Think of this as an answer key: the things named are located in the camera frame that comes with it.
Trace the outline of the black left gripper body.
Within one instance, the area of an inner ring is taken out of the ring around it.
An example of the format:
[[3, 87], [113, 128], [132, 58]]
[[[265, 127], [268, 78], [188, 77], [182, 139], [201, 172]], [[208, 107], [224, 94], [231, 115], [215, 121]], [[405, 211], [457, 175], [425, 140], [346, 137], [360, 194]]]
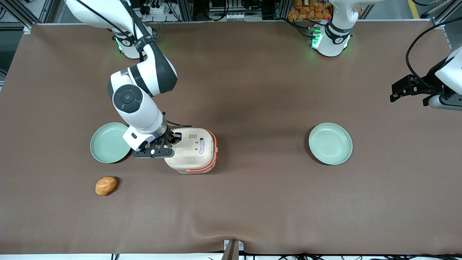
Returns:
[[414, 90], [415, 94], [437, 95], [445, 93], [447, 89], [446, 85], [436, 76], [436, 72], [443, 66], [444, 63], [444, 61], [440, 61], [430, 68], [428, 73], [420, 79], [418, 79], [415, 75], [409, 75], [410, 84], [412, 88], [416, 89]]

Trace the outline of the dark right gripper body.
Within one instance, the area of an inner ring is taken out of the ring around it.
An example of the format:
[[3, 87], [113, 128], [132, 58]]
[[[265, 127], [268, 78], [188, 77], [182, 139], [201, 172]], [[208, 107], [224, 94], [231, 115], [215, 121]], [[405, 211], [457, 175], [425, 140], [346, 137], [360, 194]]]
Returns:
[[165, 133], [160, 138], [150, 142], [149, 148], [172, 148], [173, 146], [167, 146], [167, 140], [172, 139], [172, 132], [171, 128], [167, 126]]

